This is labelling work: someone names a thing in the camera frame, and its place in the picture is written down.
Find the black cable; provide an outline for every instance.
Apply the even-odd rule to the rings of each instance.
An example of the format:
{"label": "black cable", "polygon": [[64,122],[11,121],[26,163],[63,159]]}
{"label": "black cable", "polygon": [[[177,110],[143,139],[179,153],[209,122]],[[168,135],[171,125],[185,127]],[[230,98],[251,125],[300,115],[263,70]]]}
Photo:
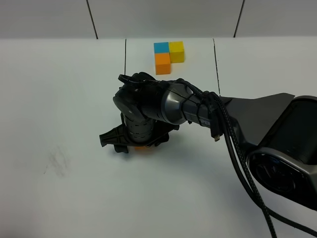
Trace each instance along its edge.
{"label": "black cable", "polygon": [[[178,83],[182,83],[182,84],[185,84],[186,86],[188,86],[193,92],[194,94],[196,94],[196,96],[198,96],[199,98],[202,98],[202,92],[200,90],[198,90],[198,88],[196,88],[195,86],[193,86],[192,84],[190,84],[189,82],[186,82],[185,80],[183,79],[179,79],[178,80]],[[228,148],[228,152],[229,152],[229,156],[230,156],[230,159],[232,161],[232,164],[233,164],[233,167],[234,167],[234,170],[241,182],[241,184],[243,185],[244,189],[246,190],[247,194],[250,196],[250,198],[253,200],[253,202],[259,206],[261,208],[261,203],[257,200],[255,194],[253,193],[253,191],[251,190],[249,184],[247,183],[247,181],[245,180],[241,170],[240,170],[240,167],[239,167],[239,164],[238,164],[238,161],[236,159],[236,156],[235,156],[235,153],[234,153],[234,149],[233,149],[233,146],[232,146],[232,143],[231,143],[231,140],[230,140],[230,132],[229,132],[229,127],[231,127],[231,138],[234,142],[235,145],[238,145],[237,143],[237,138],[236,138],[236,135],[233,131],[233,127],[232,127],[232,124],[231,124],[231,121],[229,120],[229,115],[228,115],[228,112],[225,108],[225,105],[223,103],[223,101],[219,98],[219,96],[216,94],[216,93],[213,93],[212,94],[215,98],[217,98],[217,103],[219,104],[220,108],[221,108],[221,111],[222,113],[219,114],[219,117],[220,117],[220,121],[221,121],[221,126],[222,126],[222,130],[223,130],[223,134],[224,134],[224,137],[225,137],[225,141],[226,141],[226,145],[227,145],[227,148]],[[237,154],[240,154],[242,155],[241,151],[240,151],[240,148],[239,146],[237,146],[238,148],[238,151],[240,153],[237,152]],[[242,159],[242,164],[245,164],[245,159],[243,159],[243,156],[241,157]],[[317,237],[317,232],[306,227],[306,226],[303,226],[301,224],[298,224],[296,222],[293,222],[279,214],[277,214],[276,212],[272,211],[271,209],[269,209],[268,207],[265,206],[265,209],[267,210],[267,212],[273,216],[275,219],[285,223],[285,224],[288,224],[294,228],[297,228],[303,232],[306,232],[314,237]]]}
{"label": "black cable", "polygon": [[271,217],[266,209],[266,206],[263,202],[263,199],[258,191],[258,188],[257,186],[255,185],[252,177],[251,177],[251,173],[247,167],[247,164],[246,164],[246,160],[244,158],[244,156],[242,155],[242,152],[240,150],[240,147],[239,147],[239,143],[238,143],[238,140],[237,140],[237,137],[236,137],[236,134],[233,130],[233,126],[231,124],[231,120],[229,119],[229,115],[228,115],[228,111],[227,109],[225,108],[222,100],[220,99],[220,97],[215,93],[215,92],[211,92],[210,93],[210,96],[214,98],[214,100],[217,102],[217,104],[219,105],[222,113],[220,113],[220,115],[222,114],[223,117],[222,117],[222,120],[225,119],[225,122],[226,122],[226,125],[227,125],[227,128],[229,129],[229,133],[230,133],[230,136],[232,138],[232,142],[233,142],[233,145],[234,145],[234,148],[236,150],[236,153],[238,155],[238,159],[240,160],[240,164],[241,164],[241,167],[242,167],[242,170],[245,174],[245,176],[247,177],[247,181],[257,199],[257,201],[260,203],[260,208],[262,209],[262,212],[264,214],[264,217],[265,217],[265,220],[266,220],[266,223],[268,225],[268,228],[270,230],[270,233],[271,233],[271,236],[272,238],[277,238],[277,235],[276,235],[276,232],[275,232],[275,229],[274,229],[274,225],[273,225],[273,222],[271,220]]}

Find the smudge mark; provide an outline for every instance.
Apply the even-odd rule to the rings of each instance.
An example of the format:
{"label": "smudge mark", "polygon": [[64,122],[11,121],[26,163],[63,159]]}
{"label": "smudge mark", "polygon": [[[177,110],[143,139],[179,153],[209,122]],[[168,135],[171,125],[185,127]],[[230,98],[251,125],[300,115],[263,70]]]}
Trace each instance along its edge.
{"label": "smudge mark", "polygon": [[58,177],[66,176],[70,159],[66,157],[65,150],[58,146],[53,152],[49,152],[49,162]]}
{"label": "smudge mark", "polygon": [[45,171],[44,171],[44,174],[46,173],[46,171],[48,170],[48,165],[46,165],[46,168],[45,168]]}

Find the white tabletop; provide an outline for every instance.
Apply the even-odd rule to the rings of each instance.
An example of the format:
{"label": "white tabletop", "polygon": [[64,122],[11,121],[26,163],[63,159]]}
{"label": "white tabletop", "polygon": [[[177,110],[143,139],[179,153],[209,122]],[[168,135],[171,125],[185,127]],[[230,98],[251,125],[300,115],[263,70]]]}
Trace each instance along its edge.
{"label": "white tabletop", "polygon": [[216,38],[221,94],[245,98],[280,92],[317,96],[316,40]]}
{"label": "white tabletop", "polygon": [[[153,43],[165,40],[176,39],[128,39],[126,74],[155,76]],[[172,74],[155,77],[183,77],[217,92],[212,39],[183,41],[186,61],[173,64]],[[256,59],[266,59],[267,51],[254,45],[255,59],[241,58],[232,55],[232,41],[222,39],[216,39],[216,49],[222,95],[277,92],[259,79],[258,93],[256,83],[240,86],[250,85],[263,63]],[[0,41],[0,231],[35,238],[269,237],[223,138],[215,143],[208,129],[185,123],[168,143],[146,151],[131,148],[128,155],[100,146],[99,134],[120,124],[112,97],[122,85],[117,77],[124,72],[124,51],[124,40]],[[251,76],[248,67],[236,73],[236,64],[250,62]],[[317,229],[314,211],[261,192],[272,209],[283,202],[283,215],[296,220],[299,214],[297,221]],[[274,223],[279,237],[309,237]]]}

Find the foam block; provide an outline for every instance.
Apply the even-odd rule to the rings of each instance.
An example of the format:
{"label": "foam block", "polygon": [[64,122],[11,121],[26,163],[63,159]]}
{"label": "foam block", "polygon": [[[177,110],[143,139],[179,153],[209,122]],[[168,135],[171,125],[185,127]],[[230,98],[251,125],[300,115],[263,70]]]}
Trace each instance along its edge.
{"label": "foam block", "polygon": [[170,57],[169,53],[155,54],[155,69],[156,74],[170,74]]}
{"label": "foam block", "polygon": [[169,55],[171,63],[181,63],[185,61],[185,50],[182,41],[169,42]]}
{"label": "foam block", "polygon": [[154,43],[154,54],[169,53],[168,42]]}

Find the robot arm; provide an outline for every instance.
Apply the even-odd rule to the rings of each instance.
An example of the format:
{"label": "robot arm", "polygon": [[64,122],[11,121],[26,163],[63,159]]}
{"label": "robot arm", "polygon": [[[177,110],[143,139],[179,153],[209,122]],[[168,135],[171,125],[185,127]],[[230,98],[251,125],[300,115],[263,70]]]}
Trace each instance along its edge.
{"label": "robot arm", "polygon": [[[219,108],[210,102],[208,92],[183,79],[156,81],[143,72],[120,75],[119,80],[124,85],[113,101],[121,111],[122,124],[100,135],[102,146],[112,144],[116,152],[125,153],[128,146],[158,146],[186,121],[210,128],[216,141],[222,135]],[[220,100],[256,180],[274,193],[317,210],[317,98],[294,99],[282,93]]]}

